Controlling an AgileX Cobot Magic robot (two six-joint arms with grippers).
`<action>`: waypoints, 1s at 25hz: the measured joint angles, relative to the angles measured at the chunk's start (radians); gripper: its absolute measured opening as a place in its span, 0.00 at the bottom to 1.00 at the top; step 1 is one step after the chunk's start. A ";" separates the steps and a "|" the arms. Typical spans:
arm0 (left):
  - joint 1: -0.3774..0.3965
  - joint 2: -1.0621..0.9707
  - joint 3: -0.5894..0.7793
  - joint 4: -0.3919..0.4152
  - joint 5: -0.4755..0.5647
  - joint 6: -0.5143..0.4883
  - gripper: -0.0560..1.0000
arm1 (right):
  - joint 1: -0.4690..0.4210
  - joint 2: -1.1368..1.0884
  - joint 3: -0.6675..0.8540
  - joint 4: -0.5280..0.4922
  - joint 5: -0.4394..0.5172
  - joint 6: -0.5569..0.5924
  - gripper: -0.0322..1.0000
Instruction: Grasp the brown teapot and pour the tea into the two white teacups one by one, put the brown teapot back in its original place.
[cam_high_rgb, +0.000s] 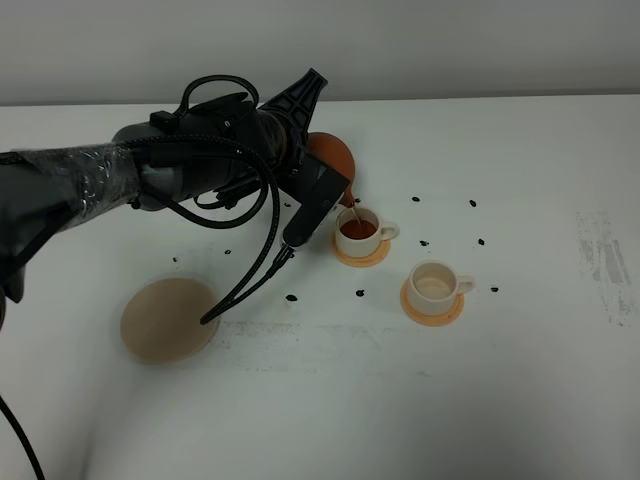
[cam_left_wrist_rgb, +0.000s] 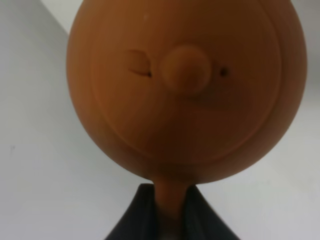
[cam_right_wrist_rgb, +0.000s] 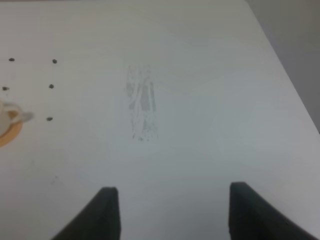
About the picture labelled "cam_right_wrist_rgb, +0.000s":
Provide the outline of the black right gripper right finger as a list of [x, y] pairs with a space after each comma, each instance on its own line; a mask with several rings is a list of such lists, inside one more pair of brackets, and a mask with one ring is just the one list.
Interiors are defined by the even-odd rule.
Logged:
[[229, 234], [232, 240], [315, 240], [245, 182], [229, 188]]

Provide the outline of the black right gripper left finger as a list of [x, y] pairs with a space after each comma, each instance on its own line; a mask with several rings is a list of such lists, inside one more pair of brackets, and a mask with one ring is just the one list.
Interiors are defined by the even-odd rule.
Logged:
[[54, 240], [119, 240], [121, 215], [119, 192], [102, 188]]

